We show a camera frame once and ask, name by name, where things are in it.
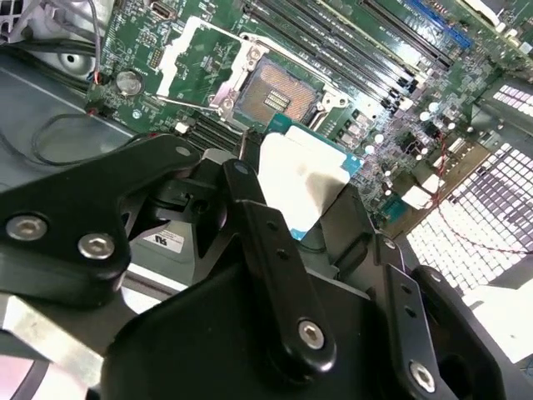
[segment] mounting hole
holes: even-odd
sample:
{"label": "mounting hole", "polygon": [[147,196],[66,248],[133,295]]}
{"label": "mounting hole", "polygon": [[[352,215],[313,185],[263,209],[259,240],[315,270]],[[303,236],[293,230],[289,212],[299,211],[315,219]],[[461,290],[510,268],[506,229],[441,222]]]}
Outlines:
{"label": "mounting hole", "polygon": [[416,318],[416,312],[406,306],[406,313],[411,318]]}
{"label": "mounting hole", "polygon": [[401,285],[401,290],[403,290],[407,294],[413,293],[412,290],[410,290],[406,285]]}
{"label": "mounting hole", "polygon": [[289,255],[286,253],[285,250],[283,250],[282,248],[278,248],[277,251],[276,251],[276,254],[279,258],[281,258],[283,261],[286,261],[289,259]]}
{"label": "mounting hole", "polygon": [[191,155],[191,152],[188,149],[181,147],[181,146],[176,147],[176,151],[185,157],[188,157]]}
{"label": "mounting hole", "polygon": [[274,232],[277,232],[277,225],[273,221],[268,221],[266,225]]}

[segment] blue ram slot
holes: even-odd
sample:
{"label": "blue ram slot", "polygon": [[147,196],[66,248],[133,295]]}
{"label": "blue ram slot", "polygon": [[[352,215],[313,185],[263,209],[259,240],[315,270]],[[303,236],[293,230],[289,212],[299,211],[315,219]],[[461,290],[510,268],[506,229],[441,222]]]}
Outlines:
{"label": "blue ram slot", "polygon": [[404,2],[418,10],[421,14],[430,19],[437,27],[450,35],[463,49],[472,47],[472,40],[462,32],[450,27],[447,22],[437,12],[433,11],[421,0],[404,0]]}

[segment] screw hole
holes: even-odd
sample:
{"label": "screw hole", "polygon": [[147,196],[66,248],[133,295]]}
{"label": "screw hole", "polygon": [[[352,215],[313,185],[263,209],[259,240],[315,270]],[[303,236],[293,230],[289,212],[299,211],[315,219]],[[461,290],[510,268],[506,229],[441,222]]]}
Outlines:
{"label": "screw hole", "polygon": [[412,293],[412,290],[410,290],[406,285],[401,285],[401,290],[403,290],[407,294]]}
{"label": "screw hole", "polygon": [[274,232],[277,232],[277,225],[273,221],[268,221],[266,225]]}
{"label": "screw hole", "polygon": [[286,253],[285,250],[283,250],[282,248],[278,248],[277,251],[276,251],[276,254],[279,258],[281,258],[283,261],[286,261],[289,259],[289,255]]}
{"label": "screw hole", "polygon": [[409,317],[411,318],[416,318],[416,312],[414,312],[413,310],[411,310],[410,308],[406,307],[406,313]]}

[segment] black metal arm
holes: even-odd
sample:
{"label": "black metal arm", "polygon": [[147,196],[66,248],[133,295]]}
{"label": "black metal arm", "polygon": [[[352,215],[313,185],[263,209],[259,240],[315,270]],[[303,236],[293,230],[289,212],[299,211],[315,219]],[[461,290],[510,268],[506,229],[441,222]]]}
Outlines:
{"label": "black metal arm", "polygon": [[[248,137],[242,159],[257,164],[258,146]],[[322,225],[352,287],[308,274],[256,170],[201,160],[163,135],[4,193],[0,289],[101,308],[116,300],[128,242],[184,221],[194,227],[195,285],[121,330],[102,398],[533,398],[438,272],[403,272],[400,250],[374,232],[351,188]],[[464,347],[441,346],[449,333]],[[465,376],[443,373],[465,347],[477,349],[457,354]],[[494,377],[489,391],[483,372]]]}

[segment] white capacitor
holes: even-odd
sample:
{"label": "white capacitor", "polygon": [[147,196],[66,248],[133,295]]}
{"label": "white capacitor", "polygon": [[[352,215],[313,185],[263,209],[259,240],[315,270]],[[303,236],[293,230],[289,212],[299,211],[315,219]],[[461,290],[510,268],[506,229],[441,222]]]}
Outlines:
{"label": "white capacitor", "polygon": [[437,111],[439,111],[439,103],[430,102],[430,105],[427,106],[427,109],[430,110],[430,113],[436,113]]}
{"label": "white capacitor", "polygon": [[384,140],[385,140],[385,136],[383,136],[381,133],[378,133],[374,137],[374,142],[376,142],[377,144],[383,143]]}
{"label": "white capacitor", "polygon": [[431,114],[429,114],[427,111],[424,111],[420,114],[421,121],[429,121],[430,118],[431,118]]}

